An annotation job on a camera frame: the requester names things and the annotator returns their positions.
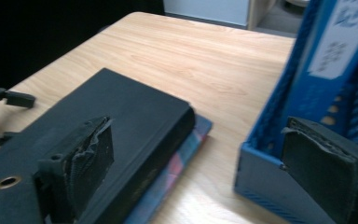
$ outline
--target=blue plastic tray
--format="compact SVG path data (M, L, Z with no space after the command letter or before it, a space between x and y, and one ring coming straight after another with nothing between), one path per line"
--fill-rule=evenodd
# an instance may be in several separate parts
M289 61L250 135L241 146L234 189L291 223L334 223L285 171L275 146L281 138L282 108L300 64L312 25L323 0L312 0ZM327 127L358 143L358 69L337 96L326 117Z

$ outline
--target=white wall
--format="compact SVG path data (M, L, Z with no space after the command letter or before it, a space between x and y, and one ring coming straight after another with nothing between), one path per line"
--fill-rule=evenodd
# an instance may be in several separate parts
M247 25L249 0L164 0L165 12Z

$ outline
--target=desk surface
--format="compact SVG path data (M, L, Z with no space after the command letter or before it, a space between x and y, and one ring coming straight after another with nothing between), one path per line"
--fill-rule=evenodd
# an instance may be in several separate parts
M293 43L276 35L133 13L14 87L37 102L29 110L0 102L0 133L21 131L107 67L189 101L213 122L210 137L154 223L285 223L235 194L233 183L238 148Z

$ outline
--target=floor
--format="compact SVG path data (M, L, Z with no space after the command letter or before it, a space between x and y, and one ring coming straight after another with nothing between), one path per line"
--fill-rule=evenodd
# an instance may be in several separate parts
M286 3L284 0L278 0L275 6L271 9L268 15L262 20L255 31L271 34L271 35L282 35L287 37L296 37L298 28L302 22L305 8L297 7L295 5ZM207 21L198 18L192 18L181 15L168 14L175 18L187 19L192 21L202 21L217 25L229 26L237 29L246 29L244 26L234 25L230 23L220 21Z

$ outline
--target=round hole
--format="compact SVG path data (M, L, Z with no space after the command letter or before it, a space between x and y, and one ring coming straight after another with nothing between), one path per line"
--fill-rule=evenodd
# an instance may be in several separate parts
M338 106L336 106L336 105L332 105L328 108L328 112L330 112L330 113L337 113L338 110L339 110Z
M19 176L10 176L0 181L0 189L8 189L17 185L21 181Z
M327 124L327 125L335 125L336 120L333 117L326 116L322 119L322 123Z
M54 161L57 161L57 160L59 160L60 158L61 158L61 155L60 155L60 154L55 154L55 155L53 155L53 156L51 157L51 159L54 160Z

